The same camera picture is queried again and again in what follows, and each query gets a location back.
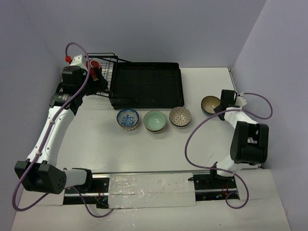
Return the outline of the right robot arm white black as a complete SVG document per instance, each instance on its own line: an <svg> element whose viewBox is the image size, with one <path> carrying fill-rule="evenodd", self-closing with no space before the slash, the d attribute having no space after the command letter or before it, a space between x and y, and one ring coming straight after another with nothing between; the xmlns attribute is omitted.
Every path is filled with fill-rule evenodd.
<svg viewBox="0 0 308 231"><path fill-rule="evenodd" d="M270 115L261 117L244 110L245 103L236 104L238 98L244 95L258 96L265 100L270 107ZM214 108L220 120L226 121L234 128L230 154L213 165L210 170L209 183L214 188L220 188L227 177L249 166L266 162L268 157L269 127L249 117L252 115L262 120L268 120L273 115L273 108L267 98L250 92L237 94L233 90L222 90L219 106Z"/></svg>

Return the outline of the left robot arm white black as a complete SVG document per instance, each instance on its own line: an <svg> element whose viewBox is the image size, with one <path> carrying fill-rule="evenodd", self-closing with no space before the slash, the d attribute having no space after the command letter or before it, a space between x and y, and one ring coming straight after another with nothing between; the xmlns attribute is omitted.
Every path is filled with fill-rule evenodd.
<svg viewBox="0 0 308 231"><path fill-rule="evenodd" d="M94 186L92 172L86 168L61 170L56 167L64 135L83 103L83 97L108 89L101 68L90 71L79 66L67 66L62 82L51 97L48 118L37 144L25 161L18 161L15 172L25 190L60 194L65 188L77 186L83 192Z"/></svg>

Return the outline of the brown patterned white bowl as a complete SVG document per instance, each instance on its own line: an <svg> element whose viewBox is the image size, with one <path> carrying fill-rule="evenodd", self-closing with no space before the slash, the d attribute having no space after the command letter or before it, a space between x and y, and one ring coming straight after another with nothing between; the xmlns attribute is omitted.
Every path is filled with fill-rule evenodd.
<svg viewBox="0 0 308 231"><path fill-rule="evenodd" d="M175 107L169 113L169 121L178 128L184 128L191 122L191 112L185 107Z"/></svg>

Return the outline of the red bowl white inside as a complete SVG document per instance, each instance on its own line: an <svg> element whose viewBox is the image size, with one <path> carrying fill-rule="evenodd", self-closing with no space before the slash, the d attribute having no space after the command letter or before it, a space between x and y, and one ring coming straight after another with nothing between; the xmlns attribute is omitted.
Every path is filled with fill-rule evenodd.
<svg viewBox="0 0 308 231"><path fill-rule="evenodd" d="M98 80L102 75L101 64L96 60L90 60L90 75L94 81Z"/></svg>

